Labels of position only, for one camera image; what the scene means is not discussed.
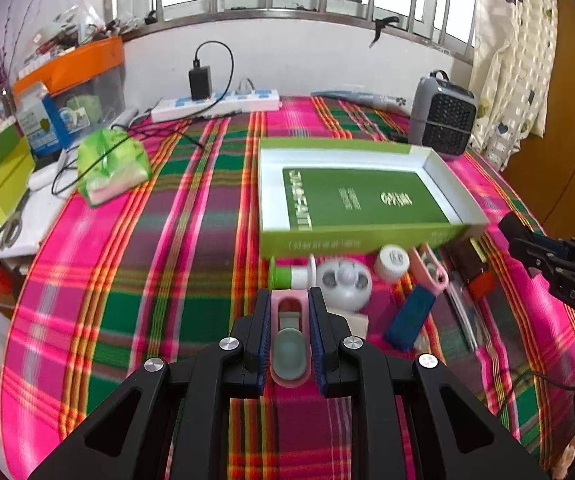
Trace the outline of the brown bottle red cap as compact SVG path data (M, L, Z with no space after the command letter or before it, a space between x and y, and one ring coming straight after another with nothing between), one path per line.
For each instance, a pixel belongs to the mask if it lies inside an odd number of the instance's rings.
M456 240L448 246L448 256L474 302L497 289L496 275L476 238Z

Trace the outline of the blue rectangular case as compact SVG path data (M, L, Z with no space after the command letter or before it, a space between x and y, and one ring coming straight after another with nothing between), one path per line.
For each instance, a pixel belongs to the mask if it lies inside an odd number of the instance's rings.
M435 301L436 296L429 289L415 286L385 330L384 339L398 350L410 350Z

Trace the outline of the white usb charger cube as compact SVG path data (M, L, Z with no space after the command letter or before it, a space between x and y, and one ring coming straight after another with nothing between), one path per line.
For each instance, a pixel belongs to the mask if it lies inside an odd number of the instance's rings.
M341 311L339 314L345 318L350 333L353 336L360 337L362 339L367 338L369 328L369 318L367 315L347 311Z

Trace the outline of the pink clip with grey pad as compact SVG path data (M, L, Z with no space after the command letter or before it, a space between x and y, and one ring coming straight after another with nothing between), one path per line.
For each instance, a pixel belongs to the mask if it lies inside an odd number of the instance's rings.
M270 295L270 375L297 388L311 373L309 296L306 289L277 289Z

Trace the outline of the green and white spool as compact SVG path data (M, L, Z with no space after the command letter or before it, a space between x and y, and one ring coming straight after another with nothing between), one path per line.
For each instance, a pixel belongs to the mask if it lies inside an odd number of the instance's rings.
M268 269L270 289L309 289L317 285L317 263L309 255L304 266L281 266L271 258Z

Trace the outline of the wooden wardrobe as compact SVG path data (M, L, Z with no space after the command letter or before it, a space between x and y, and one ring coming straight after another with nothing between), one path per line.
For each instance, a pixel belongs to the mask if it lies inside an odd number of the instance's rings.
M542 136L522 142L502 173L553 237L575 237L575 0L557 0L557 53Z

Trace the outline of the clear plastic sleeve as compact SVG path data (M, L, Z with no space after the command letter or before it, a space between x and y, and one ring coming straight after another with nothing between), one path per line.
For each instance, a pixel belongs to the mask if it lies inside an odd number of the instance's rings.
M448 282L446 284L444 294L453 313L455 313L455 318L459 323L460 330L467 346L472 352L475 352L478 349L478 342L475 337L474 328L471 324L469 315L467 315L465 304L463 304L462 298L452 282Z

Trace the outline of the small white round jar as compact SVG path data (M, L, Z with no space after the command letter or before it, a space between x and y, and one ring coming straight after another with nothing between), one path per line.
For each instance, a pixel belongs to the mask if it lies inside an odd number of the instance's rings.
M381 281L397 283L409 270L410 257L405 249L388 244L380 249L374 261L374 273Z

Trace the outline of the grey round dome gadget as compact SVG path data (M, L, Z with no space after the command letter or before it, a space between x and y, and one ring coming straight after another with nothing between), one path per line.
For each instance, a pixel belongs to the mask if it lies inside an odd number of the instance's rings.
M317 268L317 286L329 309L359 312L371 298L370 270L353 259L329 259Z

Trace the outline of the cream patterned curtain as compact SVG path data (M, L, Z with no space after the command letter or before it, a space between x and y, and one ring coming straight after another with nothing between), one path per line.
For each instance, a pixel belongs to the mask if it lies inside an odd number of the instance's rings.
M557 53L557 0L476 0L471 146L504 169L527 136L545 134Z

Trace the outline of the folded grey floral umbrella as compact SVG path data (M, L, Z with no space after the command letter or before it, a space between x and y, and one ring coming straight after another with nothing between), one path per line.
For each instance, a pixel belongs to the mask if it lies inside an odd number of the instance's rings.
M384 94L346 90L317 91L312 92L311 96L346 101L361 106L368 106L375 110L384 110L384 112L409 113L407 100L399 98L399 96L384 96Z

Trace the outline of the green tissue pack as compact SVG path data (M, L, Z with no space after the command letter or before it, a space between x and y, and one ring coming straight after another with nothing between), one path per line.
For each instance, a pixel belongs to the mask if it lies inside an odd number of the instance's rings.
M152 177L143 144L122 129L104 128L77 148L77 189L90 207L105 204Z

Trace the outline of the white power strip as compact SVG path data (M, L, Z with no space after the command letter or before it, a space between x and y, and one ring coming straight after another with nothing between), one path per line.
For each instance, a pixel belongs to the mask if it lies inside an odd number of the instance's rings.
M275 112L281 106L277 90L254 90L248 94L216 92L209 100L186 98L164 100L151 110L152 122L170 122L186 117L213 117L231 113Z

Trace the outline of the black power adapter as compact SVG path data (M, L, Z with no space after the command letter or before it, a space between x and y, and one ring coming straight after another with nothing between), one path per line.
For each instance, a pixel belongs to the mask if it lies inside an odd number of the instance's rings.
M202 65L201 61L195 58L188 77L191 99L193 101L205 101L212 97L213 88L210 66Z

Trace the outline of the orange lidded storage bin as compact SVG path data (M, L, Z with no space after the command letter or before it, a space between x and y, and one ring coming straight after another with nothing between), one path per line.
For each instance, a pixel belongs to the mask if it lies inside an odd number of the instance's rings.
M43 84L56 106L83 107L90 122L112 122L125 110L123 39L113 36L70 49L41 66L26 67L12 84L15 101L35 84Z

